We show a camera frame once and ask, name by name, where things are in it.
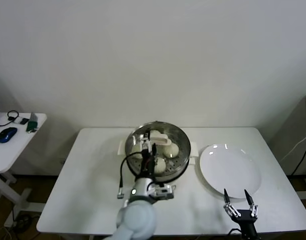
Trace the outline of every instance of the wooden floor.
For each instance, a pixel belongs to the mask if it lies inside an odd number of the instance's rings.
[[[16,190],[18,193],[21,193],[25,188],[32,188],[33,191],[31,193],[31,195],[28,198],[29,202],[36,202],[36,203],[45,203],[48,199],[49,194],[52,191],[52,188],[56,182],[55,178],[49,178],[49,177],[17,177],[18,181],[16,184],[12,184],[11,187]],[[292,180],[292,185],[295,188],[295,190],[304,190],[306,191],[306,185],[304,182],[300,181],[300,180]],[[305,208],[306,208],[306,200],[302,201]],[[12,204],[9,200],[7,200],[6,198],[2,197],[0,200],[0,228],[3,227],[4,222],[6,220],[6,218],[8,217],[8,215],[10,214],[12,209]],[[26,214],[30,214],[32,216],[35,216],[37,213],[31,213],[31,212],[26,212]],[[19,233],[18,234],[18,238],[19,240],[31,240],[34,236],[36,236],[38,234],[37,230],[36,230],[36,224],[37,224],[38,219],[35,218],[33,219],[33,224],[30,226],[30,228],[24,232],[24,233]],[[14,235],[13,232],[11,232],[12,234],[12,239],[13,240],[17,240],[16,236]],[[4,240],[4,237],[6,236],[6,231],[4,229],[0,230],[0,240]],[[181,236],[181,237],[177,237],[177,236],[168,236],[168,237],[161,237],[161,236],[157,236],[154,237],[155,240],[165,240],[165,239],[175,239],[175,240],[208,240],[208,239],[213,239],[211,236]],[[230,236],[226,239],[230,239],[230,240],[237,240],[240,239],[239,236]],[[278,236],[277,238],[275,238],[276,240],[306,240],[306,231],[302,231],[302,232],[288,232],[288,233],[284,233],[280,236]],[[5,240],[10,240],[10,237],[7,236],[5,238]],[[36,238],[34,238],[34,240],[60,240],[60,237],[58,235],[55,234],[44,234],[41,233],[39,234]]]

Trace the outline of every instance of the small white desk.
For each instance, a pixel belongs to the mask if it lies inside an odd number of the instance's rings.
[[[110,235],[124,200],[116,198],[119,141],[131,128],[85,128],[80,131],[38,221],[44,233]],[[252,196],[259,205],[259,233],[306,230],[306,210],[257,129],[183,128],[201,152],[210,144],[233,144],[253,156],[261,171],[260,189]],[[238,227],[223,209],[223,196],[200,177],[198,164],[189,165],[175,181],[175,198],[154,204],[156,235],[224,235]],[[125,196],[134,183],[123,169]],[[247,209],[246,200],[232,200]]]
[[[20,113],[20,116],[29,119],[31,114]],[[36,113],[36,116],[38,117],[38,127],[40,128],[47,119],[47,116],[44,113],[39,113],[39,114]],[[7,114],[4,112],[0,113],[0,125],[3,125],[8,122],[9,121],[7,119]],[[9,127],[18,128],[18,131],[9,140],[9,142],[0,143],[0,174],[2,174],[7,179],[6,182],[3,182],[0,179],[0,196],[4,195],[15,204],[14,207],[15,217],[18,215],[20,211],[25,211],[25,210],[31,212],[38,212],[38,211],[41,212],[44,207],[43,203],[38,204],[26,201],[28,195],[31,192],[31,189],[27,188],[23,191],[22,195],[19,195],[11,187],[8,186],[9,183],[14,183],[16,179],[7,171],[12,167],[18,156],[22,153],[22,151],[25,149],[28,143],[35,136],[35,133],[26,132],[27,124],[21,125],[16,123],[11,123],[8,124],[7,126],[1,126],[0,132]],[[13,223],[12,215],[10,214],[7,221],[5,222],[5,226],[11,227],[12,223]]]

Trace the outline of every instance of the computer mouse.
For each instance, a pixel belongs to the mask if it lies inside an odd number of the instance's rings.
[[[17,133],[17,127],[9,127],[1,131],[0,143],[7,143]]]

